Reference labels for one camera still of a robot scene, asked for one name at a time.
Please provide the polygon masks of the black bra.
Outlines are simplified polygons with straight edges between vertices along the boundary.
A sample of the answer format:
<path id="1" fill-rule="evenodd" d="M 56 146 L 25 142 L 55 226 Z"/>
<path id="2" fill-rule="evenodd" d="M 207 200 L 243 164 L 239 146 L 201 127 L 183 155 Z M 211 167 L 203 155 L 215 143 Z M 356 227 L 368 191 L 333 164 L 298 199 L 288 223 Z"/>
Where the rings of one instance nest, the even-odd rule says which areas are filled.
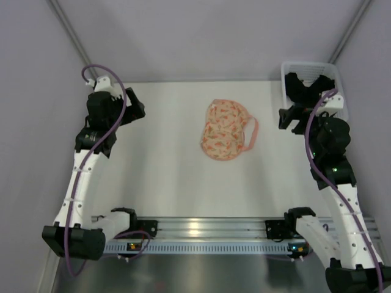
<path id="1" fill-rule="evenodd" d="M 313 108 L 323 92 L 335 88 L 335 81 L 327 76 L 320 75 L 315 82 L 306 87 L 296 73 L 285 75 L 285 90 L 289 99 L 303 107 Z"/>

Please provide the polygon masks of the peach floral mesh laundry bag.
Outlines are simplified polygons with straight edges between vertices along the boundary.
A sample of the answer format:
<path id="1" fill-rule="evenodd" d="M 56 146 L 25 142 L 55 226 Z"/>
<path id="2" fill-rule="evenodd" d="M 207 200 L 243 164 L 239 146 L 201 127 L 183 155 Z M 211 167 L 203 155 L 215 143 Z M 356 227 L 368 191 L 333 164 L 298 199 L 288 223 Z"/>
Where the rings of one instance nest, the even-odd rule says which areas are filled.
<path id="1" fill-rule="evenodd" d="M 204 153 L 217 161 L 229 161 L 253 149 L 259 123 L 236 101 L 215 99 L 206 111 L 200 145 Z"/>

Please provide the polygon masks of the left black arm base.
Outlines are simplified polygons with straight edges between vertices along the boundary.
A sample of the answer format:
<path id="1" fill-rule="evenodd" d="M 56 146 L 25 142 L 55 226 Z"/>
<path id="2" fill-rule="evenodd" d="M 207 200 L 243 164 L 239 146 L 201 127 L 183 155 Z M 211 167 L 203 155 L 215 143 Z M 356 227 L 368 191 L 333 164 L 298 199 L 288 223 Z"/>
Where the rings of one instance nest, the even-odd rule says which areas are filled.
<path id="1" fill-rule="evenodd" d="M 158 232 L 158 221 L 137 219 L 130 225 L 130 231 L 144 231 L 151 237 L 155 237 Z"/>

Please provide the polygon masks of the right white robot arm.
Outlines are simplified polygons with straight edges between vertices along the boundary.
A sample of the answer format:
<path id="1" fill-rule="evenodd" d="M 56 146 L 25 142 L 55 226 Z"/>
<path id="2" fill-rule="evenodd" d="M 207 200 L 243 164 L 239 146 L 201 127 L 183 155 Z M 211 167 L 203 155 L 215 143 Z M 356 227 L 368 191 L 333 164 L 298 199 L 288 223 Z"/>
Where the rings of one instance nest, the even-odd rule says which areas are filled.
<path id="1" fill-rule="evenodd" d="M 303 135 L 310 172 L 331 214 L 337 238 L 308 207 L 284 214 L 290 230 L 302 236 L 322 262 L 331 292 L 383 292 L 390 286 L 390 267 L 376 251 L 358 201 L 357 181 L 345 156 L 349 124 L 323 112 L 291 106 L 279 110 L 279 129 Z"/>

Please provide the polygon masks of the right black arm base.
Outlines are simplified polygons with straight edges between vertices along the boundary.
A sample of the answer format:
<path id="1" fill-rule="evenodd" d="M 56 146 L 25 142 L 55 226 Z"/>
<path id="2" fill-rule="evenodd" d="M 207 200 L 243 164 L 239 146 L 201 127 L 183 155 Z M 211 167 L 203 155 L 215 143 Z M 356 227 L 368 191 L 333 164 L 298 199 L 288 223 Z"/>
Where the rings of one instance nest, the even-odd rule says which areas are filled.
<path id="1" fill-rule="evenodd" d="M 267 239 L 274 241 L 282 241 L 293 239 L 298 236 L 292 220 L 266 220 L 266 235 Z"/>

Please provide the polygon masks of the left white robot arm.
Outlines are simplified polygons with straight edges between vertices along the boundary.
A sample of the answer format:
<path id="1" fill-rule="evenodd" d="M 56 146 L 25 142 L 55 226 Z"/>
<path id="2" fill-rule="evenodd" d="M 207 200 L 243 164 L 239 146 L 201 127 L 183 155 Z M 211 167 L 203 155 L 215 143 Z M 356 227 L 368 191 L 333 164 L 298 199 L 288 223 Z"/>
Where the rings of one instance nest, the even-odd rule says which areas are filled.
<path id="1" fill-rule="evenodd" d="M 107 167 L 116 135 L 104 137 L 123 113 L 121 125 L 145 117 L 144 105 L 133 89 L 126 95 L 107 90 L 91 93 L 87 99 L 88 115 L 76 136 L 71 180 L 62 207 L 52 225 L 46 225 L 42 238 L 59 257 L 98 260 L 108 241 L 125 231 L 134 231 L 137 216 L 134 209 L 114 208 L 92 220 L 93 202 L 104 169 Z"/>

